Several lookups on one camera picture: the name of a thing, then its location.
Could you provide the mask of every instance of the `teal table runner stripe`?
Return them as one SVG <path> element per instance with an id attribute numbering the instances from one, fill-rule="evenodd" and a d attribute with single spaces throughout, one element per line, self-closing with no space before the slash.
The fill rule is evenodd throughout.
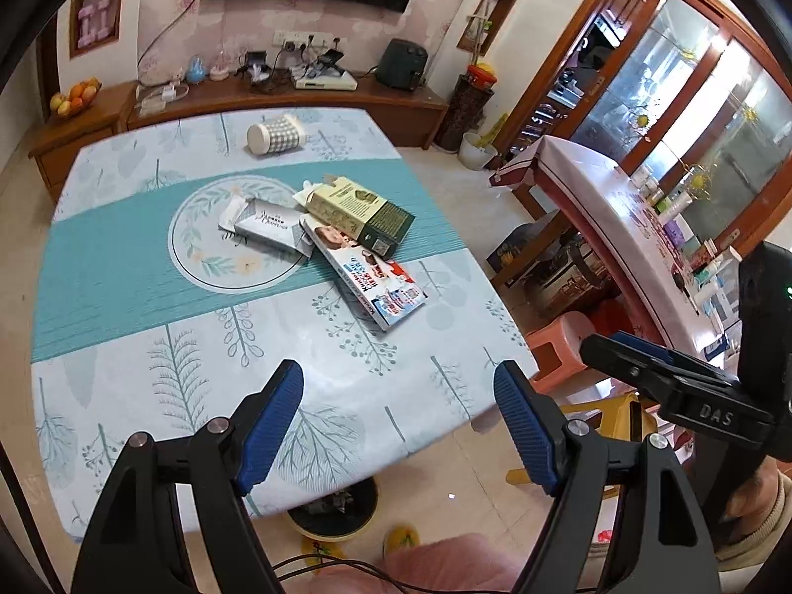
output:
<path id="1" fill-rule="evenodd" d="M 402 262 L 465 247 L 401 159 L 322 161 L 244 174 L 267 176 L 296 190 L 304 180 L 337 174 L 381 192 L 416 216 L 397 251 Z M 282 283 L 243 295 L 213 293 L 185 279 L 169 255 L 171 219 L 195 190 L 228 176 L 136 194 L 54 223 L 39 279 L 33 362 L 336 277 L 316 251 Z"/>

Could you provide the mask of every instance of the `pink wallpaper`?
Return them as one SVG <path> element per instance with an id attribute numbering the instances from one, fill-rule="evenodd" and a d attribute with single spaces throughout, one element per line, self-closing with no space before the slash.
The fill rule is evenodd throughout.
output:
<path id="1" fill-rule="evenodd" d="M 141 0 L 139 52 L 190 0 Z M 198 0 L 140 64 L 144 83 L 167 80 L 189 58 L 211 66 L 223 47 L 237 61 L 248 49 L 271 52 L 276 30 L 320 31 L 347 39 L 341 64 L 368 70 L 393 38 L 413 40 L 432 56 L 462 0 L 410 0 L 404 13 L 333 0 Z"/>

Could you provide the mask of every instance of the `red stool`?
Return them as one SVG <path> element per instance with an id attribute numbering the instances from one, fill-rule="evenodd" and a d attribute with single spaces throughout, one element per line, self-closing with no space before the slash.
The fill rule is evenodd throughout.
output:
<path id="1" fill-rule="evenodd" d="M 581 359 L 581 341 L 596 333 L 591 320 L 583 313 L 564 313 L 549 326 L 526 335 L 525 341 L 536 358 L 540 371 L 533 376 L 534 390 L 542 394 L 571 395 L 582 388 L 579 383 L 571 382 L 576 375 L 587 371 Z M 592 386 L 597 381 L 592 378 L 586 384 Z"/>

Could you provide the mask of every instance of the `metal bolt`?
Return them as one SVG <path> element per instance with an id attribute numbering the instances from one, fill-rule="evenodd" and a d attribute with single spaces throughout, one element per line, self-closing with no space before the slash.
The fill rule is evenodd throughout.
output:
<path id="1" fill-rule="evenodd" d="M 664 449 L 668 446 L 668 438 L 662 436 L 660 433 L 652 433 L 652 435 L 648 437 L 648 443 L 656 449 Z"/>
<path id="2" fill-rule="evenodd" d="M 216 417 L 214 420 L 209 420 L 206 428 L 210 433 L 225 433 L 228 431 L 228 424 L 227 417 Z"/>
<path id="3" fill-rule="evenodd" d="M 141 448 L 144 444 L 148 442 L 148 433 L 143 431 L 138 431 L 137 433 L 133 433 L 129 436 L 129 440 L 127 440 L 127 444 L 129 446 L 133 446 L 136 449 Z"/>
<path id="4" fill-rule="evenodd" d="M 569 424 L 566 425 L 569 428 L 569 432 L 573 436 L 585 436 L 591 428 L 589 425 L 583 422 L 583 420 L 569 420 Z"/>

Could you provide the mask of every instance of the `tile floor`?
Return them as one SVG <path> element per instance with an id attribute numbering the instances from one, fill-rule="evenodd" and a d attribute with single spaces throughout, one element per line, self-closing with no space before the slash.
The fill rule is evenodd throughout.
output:
<path id="1" fill-rule="evenodd" d="M 53 207 L 35 163 L 25 152 L 23 144 L 0 172 L 0 440 L 17 470 L 55 568 L 62 581 L 69 583 L 78 547 L 63 531 L 49 495 L 30 395 L 33 302 Z M 419 149 L 401 153 L 489 271 L 486 256 L 514 227 L 530 221 L 528 214 L 512 195 L 486 188 L 485 172 L 462 168 L 454 156 Z M 514 296 L 506 300 L 525 331 L 536 324 L 536 315 L 524 301 Z M 527 556 L 550 500 L 536 486 L 506 484 L 506 471 L 518 466 L 502 422 L 484 435 L 468 426 L 458 429 L 377 477 L 378 511 L 367 529 L 346 544 L 347 555 L 375 560 L 386 530 L 411 522 L 427 542 L 481 532 L 504 551 Z M 9 494 L 0 486 L 0 515 L 23 551 L 32 556 L 13 511 Z M 282 516 L 257 520 L 254 525 L 273 563 L 300 553 L 300 537 Z M 189 535 L 188 545 L 200 591 L 216 592 L 199 535 Z M 301 578 L 302 584 L 290 581 L 289 589 L 304 588 L 307 577 Z"/>

